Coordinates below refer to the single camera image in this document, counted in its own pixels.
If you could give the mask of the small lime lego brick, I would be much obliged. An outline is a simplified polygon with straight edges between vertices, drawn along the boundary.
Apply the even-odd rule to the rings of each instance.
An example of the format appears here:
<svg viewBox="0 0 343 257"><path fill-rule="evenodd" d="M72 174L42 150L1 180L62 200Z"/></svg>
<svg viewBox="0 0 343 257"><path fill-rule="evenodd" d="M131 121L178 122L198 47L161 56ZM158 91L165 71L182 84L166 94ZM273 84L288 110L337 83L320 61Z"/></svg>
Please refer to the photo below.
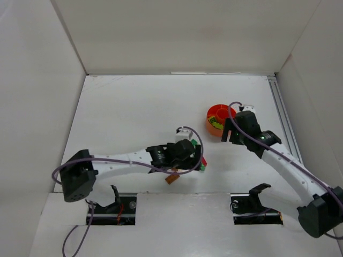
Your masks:
<svg viewBox="0 0 343 257"><path fill-rule="evenodd" d="M217 122L212 123L212 126L218 130L223 130L223 125Z"/></svg>

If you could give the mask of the green lego plate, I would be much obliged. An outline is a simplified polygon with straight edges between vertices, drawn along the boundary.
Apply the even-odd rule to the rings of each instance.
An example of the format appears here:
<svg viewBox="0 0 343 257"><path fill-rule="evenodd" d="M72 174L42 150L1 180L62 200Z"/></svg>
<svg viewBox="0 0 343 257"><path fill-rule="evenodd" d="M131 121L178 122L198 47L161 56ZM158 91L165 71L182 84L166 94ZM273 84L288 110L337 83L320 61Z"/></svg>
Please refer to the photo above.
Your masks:
<svg viewBox="0 0 343 257"><path fill-rule="evenodd" d="M195 140L195 139L192 139L192 140L191 140L191 143L192 143L193 146L201 145L201 144L200 144L197 140Z"/></svg>

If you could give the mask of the lime green lego brick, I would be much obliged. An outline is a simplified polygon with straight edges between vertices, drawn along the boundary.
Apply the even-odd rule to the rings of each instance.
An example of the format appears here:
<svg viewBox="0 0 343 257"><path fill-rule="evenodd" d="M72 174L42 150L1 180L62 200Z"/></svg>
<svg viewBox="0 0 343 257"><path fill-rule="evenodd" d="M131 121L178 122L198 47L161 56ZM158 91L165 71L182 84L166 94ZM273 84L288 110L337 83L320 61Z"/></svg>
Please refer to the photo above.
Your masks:
<svg viewBox="0 0 343 257"><path fill-rule="evenodd" d="M216 120L215 116L209 117L209 118L208 118L208 121L210 122L210 124L217 123L217 120Z"/></svg>

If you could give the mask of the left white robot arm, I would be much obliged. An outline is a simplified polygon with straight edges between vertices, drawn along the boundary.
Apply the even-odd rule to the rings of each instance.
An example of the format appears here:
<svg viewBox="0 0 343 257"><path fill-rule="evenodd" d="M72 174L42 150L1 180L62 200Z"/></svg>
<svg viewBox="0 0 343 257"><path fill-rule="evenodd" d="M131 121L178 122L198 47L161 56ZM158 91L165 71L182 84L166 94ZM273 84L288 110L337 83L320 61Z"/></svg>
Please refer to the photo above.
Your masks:
<svg viewBox="0 0 343 257"><path fill-rule="evenodd" d="M113 199L106 189L98 186L100 181L134 173L170 174L172 168L186 173L200 170L202 154L202 145L193 145L188 139L113 156L91 155L87 149L80 150L59 170L64 200L87 199L105 207Z"/></svg>

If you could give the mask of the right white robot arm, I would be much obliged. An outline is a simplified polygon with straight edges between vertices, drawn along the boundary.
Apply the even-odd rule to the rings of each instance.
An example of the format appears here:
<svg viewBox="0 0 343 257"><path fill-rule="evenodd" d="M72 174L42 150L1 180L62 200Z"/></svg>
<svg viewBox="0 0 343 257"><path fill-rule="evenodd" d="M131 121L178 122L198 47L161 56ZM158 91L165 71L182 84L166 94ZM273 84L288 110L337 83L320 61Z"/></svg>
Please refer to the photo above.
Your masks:
<svg viewBox="0 0 343 257"><path fill-rule="evenodd" d="M272 131L262 131L253 111L241 109L226 118L221 140L244 145L271 166L297 193L298 203L280 195L257 194L262 205L298 220L310 236L319 238L342 224L342 188L329 187L314 176Z"/></svg>

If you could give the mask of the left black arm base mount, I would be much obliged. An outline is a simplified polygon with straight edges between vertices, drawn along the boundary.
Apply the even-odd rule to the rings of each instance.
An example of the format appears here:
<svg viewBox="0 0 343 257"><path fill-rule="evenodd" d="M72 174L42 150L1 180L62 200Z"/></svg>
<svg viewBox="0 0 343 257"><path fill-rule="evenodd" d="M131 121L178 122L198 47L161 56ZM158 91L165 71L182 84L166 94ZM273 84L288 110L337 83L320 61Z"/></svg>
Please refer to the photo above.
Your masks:
<svg viewBox="0 0 343 257"><path fill-rule="evenodd" d="M85 199L88 204L86 224L126 226L135 225L137 209L137 193L120 193L116 186L112 185L110 203L101 206L94 200Z"/></svg>

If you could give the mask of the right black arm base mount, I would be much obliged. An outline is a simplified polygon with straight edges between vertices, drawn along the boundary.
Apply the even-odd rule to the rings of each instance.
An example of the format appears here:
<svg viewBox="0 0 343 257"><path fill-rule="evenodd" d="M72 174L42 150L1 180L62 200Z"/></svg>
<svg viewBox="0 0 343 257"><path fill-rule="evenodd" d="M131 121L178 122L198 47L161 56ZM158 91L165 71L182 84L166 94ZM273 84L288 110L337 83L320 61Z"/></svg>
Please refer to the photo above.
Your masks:
<svg viewBox="0 0 343 257"><path fill-rule="evenodd" d="M253 187L248 193L231 193L230 210L235 225L283 225L280 212L264 207L259 194L271 185L262 183Z"/></svg>

